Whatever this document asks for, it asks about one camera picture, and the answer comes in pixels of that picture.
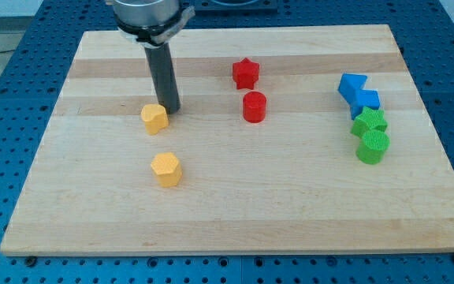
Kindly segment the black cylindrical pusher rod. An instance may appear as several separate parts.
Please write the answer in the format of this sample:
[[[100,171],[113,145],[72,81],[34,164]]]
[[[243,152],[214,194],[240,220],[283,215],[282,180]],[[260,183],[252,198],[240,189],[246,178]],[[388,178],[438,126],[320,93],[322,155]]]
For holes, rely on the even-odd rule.
[[[169,44],[146,47],[145,54],[158,103],[165,107],[167,114],[175,114],[180,109],[180,97]]]

